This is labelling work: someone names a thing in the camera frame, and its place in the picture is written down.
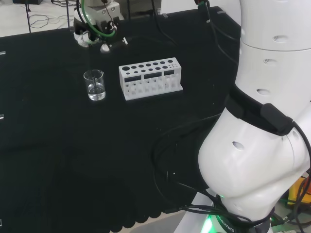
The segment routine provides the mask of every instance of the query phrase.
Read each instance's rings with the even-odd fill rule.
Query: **electrical cord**
[[[85,23],[84,19],[82,18],[82,15],[81,15],[81,13],[80,13],[80,2],[79,2],[79,0],[76,0],[76,8],[77,8],[78,16],[79,16],[79,18],[80,18],[82,24],[85,25],[86,28],[87,28],[89,31],[91,31],[90,27]]]
[[[106,11],[107,11],[107,13],[108,13],[108,15],[109,15],[109,17],[110,17],[111,22],[113,22],[112,17],[111,17],[111,15],[110,15],[109,11],[108,11],[108,8],[107,8],[107,6],[106,6],[105,1],[103,1],[103,3],[104,3],[104,7],[106,8]]]
[[[309,206],[309,205],[307,205],[307,206],[304,206],[304,210],[303,211],[305,211],[305,210],[311,210],[311,207]],[[292,225],[295,225],[295,226],[299,226],[299,224],[297,223],[297,222],[293,222],[293,221],[288,221],[288,223],[289,224],[292,224]],[[304,222],[304,223],[300,223],[300,225],[301,226],[303,226],[303,227],[308,227],[308,226],[311,226],[311,221],[309,221],[309,222]]]
[[[303,132],[303,130],[300,128],[300,126],[299,126],[295,121],[293,121],[293,126],[294,126],[294,127],[297,129],[297,131],[300,133],[300,135],[301,135],[303,141],[304,141],[305,144],[306,144],[306,147],[307,147],[307,150],[308,150],[308,154],[309,154],[309,158],[310,158],[310,161],[309,161],[309,162],[310,162],[310,168],[311,168],[311,146],[310,146],[310,143],[309,143],[309,141],[308,141],[308,138],[307,138],[307,136],[305,135],[305,133]],[[295,219],[296,219],[296,222],[297,222],[297,225],[298,225],[299,230],[300,230],[301,233],[304,233],[304,231],[303,231],[302,225],[301,225],[301,223],[300,223],[300,221],[299,221],[299,219],[298,219],[297,211],[298,211],[298,208],[300,207],[300,205],[301,205],[301,203],[302,203],[302,200],[303,200],[304,196],[306,195],[306,193],[307,193],[307,191],[308,191],[308,188],[309,188],[309,186],[310,186],[310,183],[311,183],[311,179],[308,179],[308,180],[307,180],[306,188],[304,188],[304,190],[303,190],[301,196],[299,196],[299,197],[297,198],[296,204],[295,204],[295,206],[294,206],[294,211],[293,211],[293,212],[294,212]]]
[[[159,156],[157,157],[156,156],[156,148],[158,147],[158,145],[160,144],[160,142],[163,140],[163,138],[165,138],[167,135],[169,136],[169,134],[173,131],[176,131],[178,129],[182,129],[182,128],[185,128],[187,126],[190,126],[190,125],[193,125],[193,124],[197,124],[197,123],[200,123],[200,122],[204,122],[206,120],[212,120],[212,119],[215,119],[216,117],[220,116],[220,114],[217,114],[217,115],[214,115],[214,116],[210,116],[210,117],[207,117],[207,118],[204,118],[204,119],[200,119],[200,120],[196,120],[196,121],[192,121],[192,122],[188,122],[186,124],[183,124],[183,125],[179,125],[177,127],[174,127],[174,128],[171,128],[169,130],[167,130],[166,132],[164,132],[152,145],[152,149],[151,149],[151,160],[152,160],[152,165],[153,165],[153,180],[154,180],[154,184],[155,184],[155,187],[156,189],[158,190],[159,194],[161,195],[161,197],[168,203],[170,204],[171,206],[174,206],[176,207],[177,205],[169,200],[168,198],[165,197],[165,195],[161,192],[161,190],[159,189],[157,183],[156,183],[156,171],[158,171],[157,169],[157,163],[159,161],[159,159],[161,158],[160,156],[171,146],[171,145],[167,145],[166,147],[164,147],[160,153],[159,153]]]
[[[66,7],[66,1],[59,1],[59,0],[57,0],[57,1],[53,1],[52,4],[54,4],[56,6],[60,6],[60,7]],[[75,4],[68,3],[68,6],[75,6]]]
[[[299,189],[298,189],[298,193],[297,193],[297,199],[299,198],[299,195],[301,193],[302,187],[304,185],[304,181],[300,184]],[[301,214],[303,212],[303,210],[299,209],[298,214]],[[271,225],[273,227],[278,226],[278,225],[283,225],[285,223],[290,223],[290,221],[295,219],[295,215],[294,212],[291,211],[289,214],[287,214],[284,218],[278,216],[277,214],[274,213],[274,215],[279,218],[278,221],[274,221],[273,223],[271,223]]]
[[[181,125],[181,126],[177,126],[175,128],[172,128],[168,131],[166,131],[165,133],[163,133],[153,144],[152,146],[152,152],[151,152],[151,155],[152,155],[152,163],[153,163],[153,166],[154,166],[154,183],[155,183],[155,186],[158,190],[158,192],[160,193],[160,195],[162,196],[162,198],[168,203],[170,204],[171,206],[174,206],[174,209],[171,209],[171,210],[166,210],[165,212],[166,213],[174,213],[174,212],[177,212],[177,211],[180,211],[180,210],[185,210],[185,211],[188,211],[188,212],[192,212],[192,213],[198,213],[198,214],[205,214],[205,215],[218,215],[218,216],[225,216],[227,217],[228,219],[231,219],[231,220],[234,220],[234,221],[237,221],[237,222],[240,222],[240,223],[245,223],[244,221],[240,220],[240,218],[242,219],[245,219],[247,221],[249,221],[251,224],[260,224],[262,223],[262,220],[260,221],[256,221],[256,222],[252,222],[250,219],[244,217],[244,216],[239,216],[239,215],[235,215],[235,214],[232,214],[232,213],[229,213],[227,211],[227,209],[222,205],[221,201],[218,200],[216,197],[208,194],[207,196],[211,196],[211,200],[214,202],[214,204],[217,204],[218,208],[216,208],[215,206],[206,206],[206,205],[190,205],[190,206],[181,206],[181,207],[177,207],[178,205],[176,203],[174,203],[173,201],[169,200],[162,192],[161,190],[159,189],[157,183],[156,183],[156,179],[155,179],[155,173],[157,170],[157,163],[160,159],[160,157],[158,156],[161,156],[165,150],[167,150],[172,144],[175,144],[176,142],[178,142],[181,138],[184,138],[185,136],[187,135],[190,135],[191,133],[195,132],[199,127],[196,127],[192,130],[190,130],[188,133],[185,133],[183,135],[180,135],[178,137],[178,139],[174,140],[172,143],[170,143],[169,145],[166,145],[161,151],[160,153],[156,154],[156,148],[158,147],[158,144],[161,142],[161,140],[165,137],[165,136],[169,136],[170,133],[172,133],[173,131],[177,130],[177,129],[181,129],[181,128],[184,128],[184,127],[187,127],[189,125],[192,125],[192,124],[195,124],[195,123],[198,123],[198,122],[202,122],[204,120],[207,120],[207,119],[215,119],[217,116],[219,116],[220,114],[218,115],[215,115],[215,116],[212,116],[212,117],[208,117],[208,118],[205,118],[205,119],[202,119],[202,120],[199,120],[199,121],[195,121],[195,122],[190,122],[190,123],[187,123],[185,125]],[[191,191],[194,191],[194,192],[199,192],[199,193],[202,193],[203,195],[206,195],[206,193],[208,193],[207,191],[199,191],[199,190],[196,190],[192,187],[189,187],[185,184],[182,184],[182,183],[179,183],[179,182],[175,182],[175,183],[178,183],[180,185],[182,185],[183,187],[186,187],[188,189],[190,189]]]
[[[56,29],[59,29],[59,28],[63,27],[64,24],[66,24],[66,22],[64,22],[64,23],[62,23],[61,25],[59,25]]]
[[[59,17],[57,17],[57,16],[53,16],[53,15],[40,15],[40,14],[35,14],[35,15],[31,15],[31,16],[29,16],[29,20],[31,19],[31,17],[34,17],[34,16],[45,16],[46,17],[46,19],[39,19],[39,20],[36,20],[35,22],[33,22],[33,23],[31,23],[30,24],[30,27],[31,28],[43,28],[43,27],[45,27],[45,26],[47,26],[49,23],[50,24],[57,24],[57,23],[59,23],[60,22],[60,20],[61,19],[65,19],[65,18],[61,18],[61,17],[64,17],[64,16],[59,16]],[[58,19],[58,21],[57,22],[55,22],[55,23],[52,23],[51,22],[51,19]],[[34,27],[33,25],[34,24],[36,24],[37,22],[40,22],[40,21],[47,21],[47,23],[46,24],[44,24],[44,25],[42,25],[41,27]]]
[[[151,4],[152,4],[152,10],[154,11],[154,18],[155,18],[155,24],[156,24],[156,27],[158,29],[158,31],[163,35],[165,36],[167,39],[169,39],[170,41],[172,41],[172,43],[176,46],[178,46],[178,44],[175,42],[174,39],[172,39],[169,35],[167,35],[161,28],[158,20],[157,20],[157,13],[156,13],[156,7],[155,7],[155,0],[151,0]]]
[[[237,42],[237,43],[240,42],[239,39],[234,38],[234,37],[228,35],[228,34],[225,33],[224,31],[222,31],[219,27],[217,27],[215,24],[213,24],[213,25],[214,25],[214,28],[216,29],[216,31],[218,31],[221,35],[223,35],[223,36],[227,37],[228,39],[233,40],[233,41],[235,41],[235,42]]]
[[[218,37],[217,37],[217,34],[216,34],[216,29],[215,29],[215,25],[210,17],[210,13],[209,13],[209,6],[207,5],[207,3],[205,1],[201,2],[200,4],[204,4],[205,7],[207,8],[207,16],[210,20],[210,26],[211,26],[211,29],[213,31],[213,35],[214,35],[214,39],[215,39],[215,43],[216,43],[216,46],[218,47],[218,49],[220,50],[220,52],[222,52],[230,61],[232,61],[234,64],[238,65],[239,63],[233,59],[230,55],[228,55],[223,49],[222,47],[219,45],[218,43]]]

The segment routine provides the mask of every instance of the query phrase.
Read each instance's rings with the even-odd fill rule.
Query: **white floor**
[[[32,25],[31,32],[39,32],[52,30],[57,28],[65,28],[67,24],[67,11],[66,7],[60,7],[51,3],[50,0],[43,0],[40,5],[29,5],[32,15],[47,15],[49,23],[45,21],[39,21]],[[69,7],[69,19],[70,25],[73,25],[73,12],[74,6]],[[45,16],[32,16],[30,23],[34,23],[40,19],[47,19]],[[13,4],[12,0],[0,0],[0,37],[29,33],[26,9],[24,4]]]

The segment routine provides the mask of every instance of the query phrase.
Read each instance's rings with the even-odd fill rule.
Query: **black cable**
[[[309,154],[309,158],[310,158],[310,161],[309,161],[309,162],[310,162],[310,168],[311,168],[311,146],[310,146],[310,143],[309,143],[309,141],[308,141],[308,138],[307,138],[307,136],[305,135],[305,133],[303,132],[303,130],[300,128],[300,126],[299,126],[295,121],[293,121],[293,125],[294,125],[294,127],[297,129],[297,131],[300,133],[300,135],[301,135],[303,141],[304,141],[305,144],[306,144],[306,147],[307,147],[307,150],[308,150],[308,154]],[[295,216],[296,222],[297,222],[297,224],[298,224],[298,227],[299,227],[299,230],[301,231],[301,233],[304,233],[304,231],[303,231],[303,228],[302,228],[302,226],[301,226],[301,223],[300,223],[300,221],[299,221],[299,219],[298,219],[297,211],[298,211],[299,206],[300,206],[301,203],[302,203],[302,200],[303,200],[304,196],[306,195],[306,193],[307,193],[307,191],[308,191],[308,188],[309,188],[310,184],[311,184],[311,179],[308,179],[306,188],[303,190],[302,195],[299,196],[299,198],[297,199],[297,202],[296,202],[296,204],[295,204],[295,206],[294,206],[294,216]]]
[[[159,24],[159,22],[158,22],[158,20],[157,20],[157,17],[156,17],[156,16],[157,16],[157,13],[156,13],[155,1],[154,1],[154,0],[151,0],[151,4],[152,4],[152,10],[154,11],[155,24],[156,24],[156,27],[157,27],[158,31],[159,31],[162,35],[164,35],[166,38],[168,38],[170,41],[172,41],[173,44],[175,44],[175,45],[177,46],[178,44],[175,42],[175,40],[172,39],[169,35],[167,35],[167,34],[161,29],[161,27],[160,27],[160,24]]]
[[[31,16],[29,16],[29,20],[31,19],[31,17],[33,17],[33,16],[45,16],[46,17],[46,19],[38,19],[38,20],[36,20],[35,22],[33,22],[33,23],[31,23],[30,24],[30,27],[31,28],[43,28],[43,27],[45,27],[45,26],[47,26],[48,24],[49,24],[49,20],[50,19],[53,19],[53,18],[49,18],[47,15],[39,15],[39,14],[35,14],[35,15],[31,15]],[[37,22],[40,22],[40,21],[46,21],[47,20],[47,23],[46,24],[44,24],[44,25],[42,25],[41,27],[34,27],[33,25],[35,24],[35,23],[37,23]]]
[[[309,211],[310,211],[310,210],[311,210],[311,207],[310,207],[310,206],[304,206],[304,207],[305,207],[304,211],[306,211],[306,210],[309,210]],[[298,226],[298,223],[297,223],[297,222],[288,221],[288,223],[289,223],[289,224],[292,224],[292,225],[295,225],[295,226]],[[311,226],[311,221],[300,223],[300,225],[303,226],[303,227]]]
[[[111,17],[111,15],[110,15],[110,13],[109,13],[109,11],[108,11],[108,9],[107,9],[107,6],[106,6],[105,1],[103,1],[103,3],[104,3],[104,6],[105,6],[105,8],[106,8],[106,11],[107,11],[107,13],[108,13],[108,15],[109,15],[109,17],[110,17],[111,22],[113,22],[112,17]]]
[[[130,0],[127,0],[127,14],[128,14],[128,20],[131,21],[131,6],[130,6]]]
[[[153,144],[152,146],[152,161],[153,161],[153,166],[154,166],[154,182],[155,182],[155,186],[158,190],[158,192],[160,193],[160,195],[163,197],[163,199],[169,203],[170,205],[174,206],[175,208],[174,209],[171,209],[171,210],[167,210],[166,213],[174,213],[174,212],[177,212],[179,210],[185,210],[185,211],[188,211],[188,212],[192,212],[192,213],[198,213],[198,214],[208,214],[208,215],[220,215],[220,216],[225,216],[229,219],[232,219],[234,221],[238,221],[238,222],[241,222],[241,220],[239,218],[243,218],[247,221],[250,221],[251,223],[256,223],[257,222],[252,222],[250,219],[244,217],[244,216],[239,216],[239,215],[235,215],[235,214],[232,214],[232,213],[229,213],[227,211],[227,209],[222,205],[221,201],[218,201],[217,198],[215,198],[214,196],[211,197],[212,201],[217,204],[217,206],[219,206],[219,203],[221,203],[221,208],[223,209],[219,209],[219,208],[216,208],[216,207],[213,207],[213,206],[206,206],[206,205],[190,205],[190,206],[182,206],[182,207],[176,207],[177,204],[174,203],[173,201],[167,199],[167,197],[160,191],[159,187],[157,186],[157,183],[156,183],[156,179],[155,179],[155,171],[157,170],[157,163],[160,159],[160,157],[157,157],[156,154],[155,154],[155,148],[158,146],[159,142],[164,138],[165,135],[168,135],[169,133],[171,133],[172,131],[174,130],[177,130],[177,129],[180,129],[180,128],[184,128],[186,126],[189,126],[191,125],[191,123],[187,123],[183,126],[177,126],[175,128],[172,128],[168,131],[166,131],[165,133],[163,133],[158,140],[155,141],[155,143]],[[172,144],[175,144],[176,142],[178,142],[181,138],[189,135],[190,133],[193,133],[195,132],[196,130],[198,129],[198,127],[192,129],[190,132],[188,133],[185,133],[181,136],[179,136],[179,138],[177,140],[174,140],[172,143],[170,143],[169,145],[166,145],[159,153],[159,155],[162,155],[164,153],[165,150],[167,150]],[[182,185],[183,187],[186,187],[194,192],[199,192],[199,193],[202,193],[203,195],[205,195],[205,193],[203,191],[199,191],[199,190],[196,190],[192,187],[189,187],[185,184],[182,184],[182,183],[179,183],[179,182],[175,182],[177,184],[180,184]]]
[[[300,196],[302,187],[303,187],[303,185],[304,185],[304,183],[305,183],[304,181],[303,181],[303,182],[300,184],[300,186],[299,186],[298,193],[297,193],[297,199],[299,199],[299,196]],[[272,225],[273,227],[275,227],[275,226],[283,225],[284,223],[287,223],[287,222],[290,222],[290,221],[294,220],[294,219],[295,219],[294,211],[291,211],[291,212],[290,212],[288,215],[286,215],[284,218],[282,218],[282,217],[280,217],[280,218],[281,218],[280,220],[274,221],[273,223],[271,223],[271,225]]]
[[[79,18],[80,18],[82,24],[83,24],[84,26],[86,26],[87,29],[89,29],[90,27],[85,23],[85,21],[84,21],[83,18],[82,18],[82,15],[81,15],[81,13],[80,13],[80,6],[79,6],[79,4],[80,4],[80,3],[79,3],[79,0],[76,0],[76,8],[77,8],[78,16],[79,16]]]
[[[67,7],[66,1],[64,1],[65,3],[63,3],[62,1],[53,1],[52,4],[56,5],[56,6],[60,6],[60,7]],[[68,6],[75,6],[75,4],[69,3]]]
[[[67,16],[67,15],[64,15],[64,16]],[[64,17],[64,16],[59,16],[58,18],[60,18],[60,17]],[[73,17],[73,16],[69,16],[69,17]]]
[[[222,52],[230,61],[232,61],[233,63],[235,63],[236,65],[238,65],[239,63],[233,59],[231,56],[229,56],[223,49],[222,47],[220,47],[219,43],[218,43],[218,38],[217,38],[217,34],[216,34],[216,30],[215,30],[215,25],[210,17],[210,13],[209,13],[209,6],[204,2],[203,3],[205,5],[205,7],[207,8],[207,14],[208,14],[208,18],[210,20],[210,26],[212,28],[213,31],[213,35],[214,35],[214,39],[215,39],[215,43],[216,46],[218,47],[218,49],[220,50],[220,52]]]
[[[308,173],[308,171],[306,171],[306,172]],[[309,174],[309,173],[308,173],[308,174]],[[310,174],[309,174],[309,176],[310,176]],[[310,177],[308,177],[307,179],[310,179]],[[308,189],[307,189],[307,194],[308,194],[308,195],[311,195],[311,193],[308,192]]]
[[[213,24],[213,25],[214,25],[214,28],[215,28],[220,34],[222,34],[223,36],[225,36],[225,37],[227,37],[228,39],[233,40],[233,41],[235,41],[235,42],[237,42],[237,43],[240,42],[239,39],[236,39],[236,38],[234,38],[234,37],[228,35],[228,34],[225,33],[224,31],[222,31],[219,27],[217,27],[215,24]]]
[[[190,125],[193,125],[193,124],[196,124],[196,123],[200,123],[200,122],[203,122],[205,120],[212,120],[212,119],[215,119],[216,117],[218,117],[220,114],[217,114],[217,115],[214,115],[214,116],[210,116],[210,117],[207,117],[207,118],[204,118],[204,119],[200,119],[200,120],[196,120],[196,121],[192,121],[192,122],[188,122],[186,124],[183,124],[183,125],[179,125],[179,126],[176,126],[174,128],[171,128],[169,130],[167,130],[166,132],[164,132],[152,145],[152,149],[151,149],[151,160],[152,160],[152,165],[153,165],[153,181],[154,181],[154,184],[155,184],[155,187],[156,189],[158,190],[158,193],[161,195],[161,197],[168,203],[170,204],[171,206],[174,206],[176,207],[177,205],[169,200],[167,197],[165,197],[165,195],[161,192],[161,190],[159,189],[157,183],[156,183],[156,171],[158,171],[157,169],[157,163],[159,161],[159,159],[161,158],[160,156],[171,146],[171,145],[167,145],[165,146],[159,153],[160,156],[156,156],[156,148],[158,146],[158,144],[161,142],[161,140],[169,135],[171,132],[173,131],[176,131],[178,129],[182,129],[184,127],[187,127],[187,126],[190,126]]]
[[[29,22],[29,14],[28,14],[28,10],[27,10],[27,4],[28,4],[28,0],[25,1],[25,7],[26,7],[26,14],[27,14],[27,21],[28,21],[29,33],[31,33],[31,30],[30,30],[30,22]]]

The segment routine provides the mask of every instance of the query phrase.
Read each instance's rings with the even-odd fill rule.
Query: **green cable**
[[[84,18],[86,19],[87,24],[90,26],[91,29],[94,30],[94,32],[98,33],[99,35],[102,35],[104,37],[112,37],[116,32],[113,31],[111,34],[105,34],[102,33],[100,31],[98,31],[92,24],[91,22],[88,20],[87,16],[86,16],[86,11],[84,10],[84,0],[81,1],[81,8],[82,8],[82,14],[84,16]]]

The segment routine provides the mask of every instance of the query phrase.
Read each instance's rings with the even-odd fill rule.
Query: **metal stand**
[[[29,22],[29,14],[28,14],[28,9],[29,9],[28,0],[26,0],[26,1],[25,1],[25,8],[26,8],[26,15],[27,15],[27,21],[28,21],[29,33],[31,33],[31,29],[30,29],[30,22]]]
[[[68,28],[70,30],[70,25],[69,25],[69,9],[68,9],[68,0],[66,0],[66,9],[67,9],[67,22],[68,22]]]

